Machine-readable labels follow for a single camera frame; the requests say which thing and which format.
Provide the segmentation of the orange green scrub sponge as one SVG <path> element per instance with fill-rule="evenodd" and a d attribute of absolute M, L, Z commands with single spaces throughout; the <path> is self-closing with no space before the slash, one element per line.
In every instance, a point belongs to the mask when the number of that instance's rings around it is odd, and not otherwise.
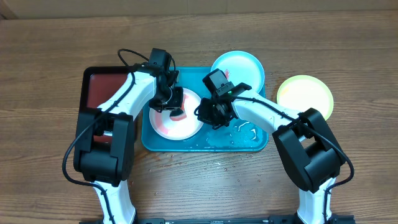
<path fill-rule="evenodd" d="M 175 108 L 170 112 L 169 117 L 172 121 L 181 121 L 185 119 L 187 115 L 182 108 Z"/>

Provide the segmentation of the white plate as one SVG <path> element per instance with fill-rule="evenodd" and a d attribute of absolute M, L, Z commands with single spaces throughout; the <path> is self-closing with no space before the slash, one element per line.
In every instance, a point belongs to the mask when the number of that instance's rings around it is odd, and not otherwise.
<path fill-rule="evenodd" d="M 201 98 L 193 91 L 183 88 L 183 114 L 170 117 L 171 111 L 156 112 L 149 110 L 149 120 L 157 134 L 169 140 L 184 140 L 195 135 L 203 126 L 194 115 Z"/>

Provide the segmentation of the yellow plate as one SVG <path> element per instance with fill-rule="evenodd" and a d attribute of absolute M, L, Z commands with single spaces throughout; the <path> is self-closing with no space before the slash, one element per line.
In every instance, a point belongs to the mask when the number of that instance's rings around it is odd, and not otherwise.
<path fill-rule="evenodd" d="M 304 112 L 314 108 L 327 120 L 334 107 L 330 89 L 319 79 L 309 75 L 296 75 L 286 79 L 277 91 L 277 104 Z"/>

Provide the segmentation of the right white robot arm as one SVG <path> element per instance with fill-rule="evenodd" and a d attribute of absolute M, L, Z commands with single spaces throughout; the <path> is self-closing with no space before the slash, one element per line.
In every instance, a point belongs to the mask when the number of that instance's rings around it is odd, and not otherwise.
<path fill-rule="evenodd" d="M 299 112 L 275 104 L 247 84 L 211 87 L 194 110 L 198 120 L 213 129 L 234 118 L 249 121 L 273 137 L 285 172 L 299 188 L 299 223 L 334 223 L 331 190 L 347 161 L 322 114 L 309 108 Z"/>

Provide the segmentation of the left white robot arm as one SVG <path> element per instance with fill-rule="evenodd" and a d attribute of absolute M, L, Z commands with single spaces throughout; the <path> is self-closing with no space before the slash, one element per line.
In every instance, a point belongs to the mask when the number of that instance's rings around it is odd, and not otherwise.
<path fill-rule="evenodd" d="M 125 73 L 126 80 L 107 101 L 88 105 L 92 75 Z M 103 210 L 99 223 L 134 223 L 127 184 L 134 163 L 135 120 L 145 105 L 158 111 L 180 107 L 179 71 L 144 62 L 131 67 L 89 67 L 81 91 L 76 138 L 67 149 L 82 173 L 81 185 L 94 188 Z"/>

